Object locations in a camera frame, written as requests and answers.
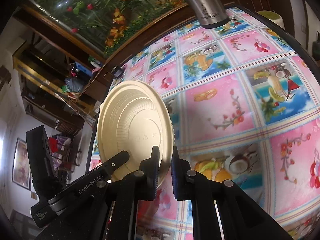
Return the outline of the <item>colourful fruit pattern tablecloth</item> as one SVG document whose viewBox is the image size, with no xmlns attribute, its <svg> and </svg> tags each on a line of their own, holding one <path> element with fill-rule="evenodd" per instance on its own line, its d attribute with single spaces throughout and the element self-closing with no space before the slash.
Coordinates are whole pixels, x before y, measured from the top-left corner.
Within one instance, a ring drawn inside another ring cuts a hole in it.
<svg viewBox="0 0 320 240">
<path fill-rule="evenodd" d="M 121 64 L 162 98 L 181 158 L 232 180 L 292 239 L 319 239 L 319 68 L 278 27 L 239 7 L 229 22 L 167 31 Z"/>
</svg>

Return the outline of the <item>small black round device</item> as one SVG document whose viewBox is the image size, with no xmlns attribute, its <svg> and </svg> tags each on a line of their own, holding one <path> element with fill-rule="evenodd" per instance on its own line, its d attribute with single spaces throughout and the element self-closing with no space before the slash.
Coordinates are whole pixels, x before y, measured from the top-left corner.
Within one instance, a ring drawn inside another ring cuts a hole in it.
<svg viewBox="0 0 320 240">
<path fill-rule="evenodd" d="M 113 75 L 114 79 L 118 79 L 121 78 L 124 75 L 125 69 L 120 67 L 120 66 L 115 66 L 112 71 L 111 74 Z"/>
</svg>

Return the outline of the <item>stainless steel thermos jug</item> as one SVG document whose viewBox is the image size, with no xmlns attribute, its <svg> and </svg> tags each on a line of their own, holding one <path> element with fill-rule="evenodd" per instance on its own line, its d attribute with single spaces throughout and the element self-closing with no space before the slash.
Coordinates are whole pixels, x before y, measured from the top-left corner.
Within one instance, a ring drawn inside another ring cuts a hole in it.
<svg viewBox="0 0 320 240">
<path fill-rule="evenodd" d="M 220 0 L 185 0 L 194 10 L 204 29 L 213 29 L 229 22 L 229 16 Z"/>
</svg>

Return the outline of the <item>dark wooden cabinet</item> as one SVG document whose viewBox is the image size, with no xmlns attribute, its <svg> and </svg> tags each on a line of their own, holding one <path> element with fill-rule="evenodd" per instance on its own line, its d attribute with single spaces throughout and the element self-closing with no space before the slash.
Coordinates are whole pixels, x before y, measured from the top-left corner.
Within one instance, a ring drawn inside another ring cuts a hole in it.
<svg viewBox="0 0 320 240">
<path fill-rule="evenodd" d="M 263 9 L 292 18 L 289 0 L 221 0 L 228 7 L 229 23 L 206 30 L 185 2 L 153 20 L 103 57 L 89 43 L 39 13 L 23 0 L 15 18 L 40 38 L 65 54 L 62 63 L 29 46 L 22 53 L 18 70 L 42 89 L 72 102 L 81 115 L 93 115 L 93 105 L 102 101 L 109 86 L 117 84 L 111 71 L 125 69 L 122 80 L 143 80 L 161 95 L 181 86 L 223 72 L 238 64 L 236 50 L 253 47 L 252 58 L 261 59 L 290 50 L 275 31 L 248 13 Z"/>
</svg>

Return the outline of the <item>framed picture on wall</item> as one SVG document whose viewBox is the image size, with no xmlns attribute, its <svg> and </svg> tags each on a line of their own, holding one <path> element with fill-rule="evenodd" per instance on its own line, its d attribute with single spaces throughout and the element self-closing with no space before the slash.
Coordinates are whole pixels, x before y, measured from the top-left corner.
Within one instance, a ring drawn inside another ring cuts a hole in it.
<svg viewBox="0 0 320 240">
<path fill-rule="evenodd" d="M 12 165 L 12 182 L 29 191 L 31 189 L 31 171 L 27 153 L 27 143 L 21 138 L 17 138 L 16 140 Z"/>
</svg>

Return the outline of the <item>floral landscape wall painting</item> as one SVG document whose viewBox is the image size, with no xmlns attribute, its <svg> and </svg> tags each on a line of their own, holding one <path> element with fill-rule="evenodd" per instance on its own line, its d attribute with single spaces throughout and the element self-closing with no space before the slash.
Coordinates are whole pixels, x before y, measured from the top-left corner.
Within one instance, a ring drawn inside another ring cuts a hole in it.
<svg viewBox="0 0 320 240">
<path fill-rule="evenodd" d="M 28 0 L 43 16 L 89 43 L 103 57 L 185 0 Z"/>
</svg>

